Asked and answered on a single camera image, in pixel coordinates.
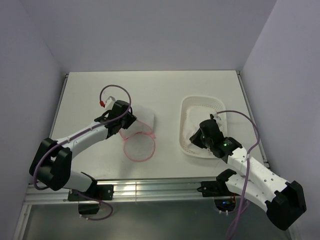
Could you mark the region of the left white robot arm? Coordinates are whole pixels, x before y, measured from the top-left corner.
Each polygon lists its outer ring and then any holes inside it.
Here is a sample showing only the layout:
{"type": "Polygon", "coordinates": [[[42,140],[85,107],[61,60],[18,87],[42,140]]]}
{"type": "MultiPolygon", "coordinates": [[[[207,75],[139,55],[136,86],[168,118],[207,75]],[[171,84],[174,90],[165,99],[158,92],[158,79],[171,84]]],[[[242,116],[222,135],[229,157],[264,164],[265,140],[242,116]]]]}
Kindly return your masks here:
{"type": "Polygon", "coordinates": [[[131,104],[117,100],[86,128],[61,139],[44,139],[29,168],[34,187],[53,191],[71,189],[79,191],[86,200],[95,198],[98,193],[97,181],[84,172],[73,171],[72,160],[94,144],[116,135],[121,129],[128,129],[136,120],[131,104]]]}

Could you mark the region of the white mesh laundry bag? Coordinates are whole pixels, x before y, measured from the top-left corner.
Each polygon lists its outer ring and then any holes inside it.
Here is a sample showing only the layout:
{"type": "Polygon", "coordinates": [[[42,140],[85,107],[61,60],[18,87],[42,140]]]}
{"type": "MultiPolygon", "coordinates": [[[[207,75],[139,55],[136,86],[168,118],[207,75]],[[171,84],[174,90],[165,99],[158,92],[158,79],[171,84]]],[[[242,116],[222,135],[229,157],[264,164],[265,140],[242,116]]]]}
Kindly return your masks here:
{"type": "Polygon", "coordinates": [[[155,113],[142,105],[134,105],[132,110],[136,121],[119,132],[124,141],[123,152],[133,162],[144,162],[152,158],[156,149],[155,113]]]}

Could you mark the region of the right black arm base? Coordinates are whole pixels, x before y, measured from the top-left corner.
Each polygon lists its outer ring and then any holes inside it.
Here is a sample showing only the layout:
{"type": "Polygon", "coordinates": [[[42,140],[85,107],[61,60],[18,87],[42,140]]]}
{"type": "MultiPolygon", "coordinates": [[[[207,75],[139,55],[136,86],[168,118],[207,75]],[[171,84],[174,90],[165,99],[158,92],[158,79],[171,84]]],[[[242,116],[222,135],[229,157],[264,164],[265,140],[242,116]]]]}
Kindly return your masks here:
{"type": "Polygon", "coordinates": [[[202,181],[196,189],[204,198],[214,198],[215,207],[222,212],[231,212],[236,209],[236,193],[217,180],[202,181]]]}

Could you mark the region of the white bra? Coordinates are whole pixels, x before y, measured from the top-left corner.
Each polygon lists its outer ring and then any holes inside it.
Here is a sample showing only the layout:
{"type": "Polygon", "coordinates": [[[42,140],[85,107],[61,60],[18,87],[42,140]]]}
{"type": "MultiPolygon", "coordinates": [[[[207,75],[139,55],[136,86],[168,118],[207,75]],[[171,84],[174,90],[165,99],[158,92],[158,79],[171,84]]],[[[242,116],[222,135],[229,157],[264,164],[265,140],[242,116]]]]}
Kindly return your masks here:
{"type": "MultiPolygon", "coordinates": [[[[180,149],[184,154],[196,158],[216,159],[209,149],[193,145],[189,138],[196,133],[201,122],[208,120],[210,114],[218,114],[219,111],[212,107],[201,105],[189,106],[183,111],[179,130],[179,143],[180,149]]],[[[218,124],[219,129],[226,136],[228,133],[226,115],[220,113],[218,116],[222,119],[222,125],[218,124]]]]}

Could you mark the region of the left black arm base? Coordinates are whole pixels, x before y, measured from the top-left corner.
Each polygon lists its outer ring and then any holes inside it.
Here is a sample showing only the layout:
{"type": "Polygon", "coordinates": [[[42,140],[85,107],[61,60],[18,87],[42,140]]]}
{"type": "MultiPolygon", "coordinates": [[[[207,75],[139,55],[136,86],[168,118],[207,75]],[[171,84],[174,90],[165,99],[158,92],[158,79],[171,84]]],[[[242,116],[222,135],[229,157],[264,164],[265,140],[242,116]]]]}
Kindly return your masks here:
{"type": "Polygon", "coordinates": [[[98,214],[100,210],[106,208],[109,210],[107,217],[110,217],[114,208],[109,204],[113,199],[114,186],[112,184],[98,184],[86,192],[71,189],[68,193],[68,202],[78,203],[78,213],[82,217],[93,219],[92,216],[98,214]]]}

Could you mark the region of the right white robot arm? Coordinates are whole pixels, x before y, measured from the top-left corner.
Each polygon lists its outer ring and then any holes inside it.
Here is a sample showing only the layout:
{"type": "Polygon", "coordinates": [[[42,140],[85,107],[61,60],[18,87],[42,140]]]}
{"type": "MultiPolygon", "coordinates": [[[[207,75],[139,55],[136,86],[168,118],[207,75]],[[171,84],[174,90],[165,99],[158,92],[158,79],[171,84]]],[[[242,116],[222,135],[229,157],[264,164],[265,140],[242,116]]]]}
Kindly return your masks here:
{"type": "Polygon", "coordinates": [[[215,119],[200,123],[190,137],[192,144],[210,150],[232,168],[213,181],[202,181],[197,191],[203,197],[244,195],[244,198],[265,211],[268,219],[280,230],[287,230],[307,206],[303,187],[276,175],[250,156],[237,140],[225,137],[215,119]]]}

